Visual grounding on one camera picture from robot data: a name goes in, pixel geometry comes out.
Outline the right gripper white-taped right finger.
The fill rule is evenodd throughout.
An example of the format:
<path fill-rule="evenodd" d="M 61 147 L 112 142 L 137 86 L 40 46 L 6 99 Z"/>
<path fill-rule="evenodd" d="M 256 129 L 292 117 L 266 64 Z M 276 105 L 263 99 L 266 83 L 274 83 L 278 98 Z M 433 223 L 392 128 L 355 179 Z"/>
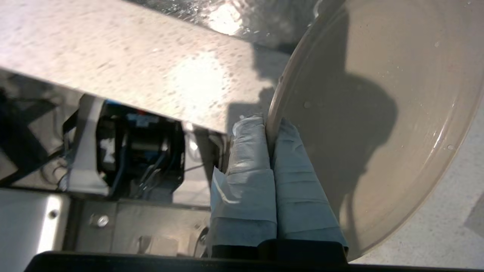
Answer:
<path fill-rule="evenodd" d="M 348 247 L 296 126 L 282 119 L 272 166 L 282 239 L 332 241 Z"/>

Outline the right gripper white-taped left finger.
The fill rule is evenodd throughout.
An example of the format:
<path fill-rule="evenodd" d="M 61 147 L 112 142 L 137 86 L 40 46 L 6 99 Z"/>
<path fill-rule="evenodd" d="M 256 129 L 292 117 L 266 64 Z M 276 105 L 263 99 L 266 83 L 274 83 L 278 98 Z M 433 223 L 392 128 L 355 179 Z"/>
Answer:
<path fill-rule="evenodd" d="M 228 168 L 215 169 L 211 179 L 211 258 L 256 257 L 261 243 L 277 237 L 275 179 L 263 117 L 240 119 L 233 134 Z"/>

